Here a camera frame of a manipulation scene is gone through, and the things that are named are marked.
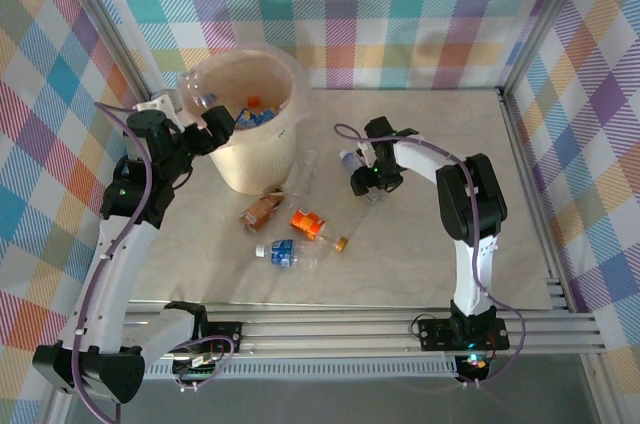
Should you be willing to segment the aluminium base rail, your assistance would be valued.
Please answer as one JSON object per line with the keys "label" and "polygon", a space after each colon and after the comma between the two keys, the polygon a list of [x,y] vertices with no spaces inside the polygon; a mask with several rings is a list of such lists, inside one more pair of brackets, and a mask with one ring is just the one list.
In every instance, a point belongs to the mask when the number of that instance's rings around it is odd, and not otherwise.
{"label": "aluminium base rail", "polygon": [[[207,307],[211,321],[242,324],[242,358],[346,358],[420,356],[409,325],[422,313],[410,307],[276,306],[216,304]],[[523,354],[595,354],[604,339],[590,314],[524,311],[521,322],[500,311],[510,348],[525,338]]]}

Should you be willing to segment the checkered cloth backdrop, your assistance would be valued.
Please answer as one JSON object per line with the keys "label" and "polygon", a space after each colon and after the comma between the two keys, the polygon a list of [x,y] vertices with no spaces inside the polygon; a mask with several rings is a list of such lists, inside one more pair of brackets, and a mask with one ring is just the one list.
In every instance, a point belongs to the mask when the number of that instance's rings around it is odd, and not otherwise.
{"label": "checkered cloth backdrop", "polygon": [[123,146],[97,102],[132,93],[80,0],[0,0],[0,422],[31,421],[32,368],[91,261]]}
{"label": "checkered cloth backdrop", "polygon": [[513,103],[575,305],[640,424],[640,0],[564,0]]}
{"label": "checkered cloth backdrop", "polygon": [[499,85],[544,0],[103,0],[149,86],[265,42],[324,89]]}

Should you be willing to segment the beige plastic bin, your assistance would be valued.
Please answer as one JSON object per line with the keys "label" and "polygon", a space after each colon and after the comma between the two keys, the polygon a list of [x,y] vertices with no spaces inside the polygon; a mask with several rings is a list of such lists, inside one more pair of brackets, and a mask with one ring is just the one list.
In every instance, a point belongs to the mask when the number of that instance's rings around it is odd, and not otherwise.
{"label": "beige plastic bin", "polygon": [[296,158],[296,125],[234,128],[229,141],[210,157],[233,190],[261,194],[286,180]]}

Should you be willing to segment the clear bottle gold cap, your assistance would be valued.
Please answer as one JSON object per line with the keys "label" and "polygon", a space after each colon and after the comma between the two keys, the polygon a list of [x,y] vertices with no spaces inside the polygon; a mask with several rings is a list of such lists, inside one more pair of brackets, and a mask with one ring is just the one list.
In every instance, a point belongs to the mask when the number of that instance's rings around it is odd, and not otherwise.
{"label": "clear bottle gold cap", "polygon": [[382,203],[381,199],[371,200],[367,196],[349,199],[342,204],[335,214],[335,226],[338,240],[334,248],[343,252],[349,240],[355,235],[358,227],[364,222],[371,211]]}

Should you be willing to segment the tall clear plastic bottle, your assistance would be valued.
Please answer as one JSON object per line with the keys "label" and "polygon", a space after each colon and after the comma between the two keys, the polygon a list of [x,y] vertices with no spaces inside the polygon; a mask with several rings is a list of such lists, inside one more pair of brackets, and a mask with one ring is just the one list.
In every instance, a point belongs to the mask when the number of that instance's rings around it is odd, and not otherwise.
{"label": "tall clear plastic bottle", "polygon": [[297,168],[297,175],[293,185],[293,195],[305,197],[310,193],[314,182],[314,175],[317,166],[318,155],[313,150],[307,150]]}

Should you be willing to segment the aluminium frame post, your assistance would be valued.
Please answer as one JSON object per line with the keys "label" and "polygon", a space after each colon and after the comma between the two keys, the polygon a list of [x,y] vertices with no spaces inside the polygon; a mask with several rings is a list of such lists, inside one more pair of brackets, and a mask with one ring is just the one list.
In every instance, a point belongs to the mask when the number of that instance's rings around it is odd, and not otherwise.
{"label": "aluminium frame post", "polygon": [[525,77],[544,38],[556,22],[567,0],[524,0],[514,21],[515,30],[502,53],[505,60],[496,89],[508,100]]}
{"label": "aluminium frame post", "polygon": [[80,2],[136,98],[148,101],[164,87],[164,80],[127,1]]}

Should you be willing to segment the clear bottle blue cap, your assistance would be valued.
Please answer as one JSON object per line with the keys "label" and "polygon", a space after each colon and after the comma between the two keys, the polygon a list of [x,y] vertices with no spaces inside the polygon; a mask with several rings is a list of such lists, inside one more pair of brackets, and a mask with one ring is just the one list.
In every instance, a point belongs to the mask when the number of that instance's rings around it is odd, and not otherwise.
{"label": "clear bottle blue cap", "polygon": [[[363,163],[355,152],[342,150],[340,152],[340,158],[349,177],[352,177],[355,171],[363,166]],[[370,204],[375,204],[382,201],[384,199],[384,195],[381,190],[372,188],[368,189],[367,193],[362,195],[362,198],[366,199]]]}

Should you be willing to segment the blue label water bottle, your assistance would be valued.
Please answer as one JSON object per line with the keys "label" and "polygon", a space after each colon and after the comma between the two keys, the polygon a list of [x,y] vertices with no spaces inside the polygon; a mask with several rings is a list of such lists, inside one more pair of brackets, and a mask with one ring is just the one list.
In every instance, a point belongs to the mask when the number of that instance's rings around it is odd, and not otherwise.
{"label": "blue label water bottle", "polygon": [[323,260],[319,243],[310,240],[282,239],[255,247],[255,256],[282,268],[314,268]]}

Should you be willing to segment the aluminium side rail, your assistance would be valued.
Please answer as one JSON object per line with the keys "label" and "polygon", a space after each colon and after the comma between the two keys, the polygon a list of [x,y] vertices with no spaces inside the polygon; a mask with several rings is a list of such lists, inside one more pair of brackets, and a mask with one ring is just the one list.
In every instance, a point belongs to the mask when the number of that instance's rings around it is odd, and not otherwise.
{"label": "aluminium side rail", "polygon": [[542,201],[536,187],[532,170],[529,166],[523,141],[517,129],[512,106],[502,87],[498,87],[496,92],[512,154],[515,159],[515,165],[521,181],[528,213],[536,234],[538,247],[542,251],[547,268],[547,286],[553,288],[553,291],[549,291],[552,309],[558,312],[573,313],[575,311],[574,299],[571,290],[567,288],[566,276],[560,264],[559,254],[546,221]]}

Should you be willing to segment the brown tea bottle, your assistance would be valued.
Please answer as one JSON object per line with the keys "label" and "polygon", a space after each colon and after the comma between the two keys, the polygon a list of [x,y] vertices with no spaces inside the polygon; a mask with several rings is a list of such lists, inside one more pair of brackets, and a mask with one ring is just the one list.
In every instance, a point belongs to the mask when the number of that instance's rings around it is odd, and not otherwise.
{"label": "brown tea bottle", "polygon": [[284,200],[283,186],[268,190],[240,214],[241,227],[248,232],[260,231],[274,217]]}

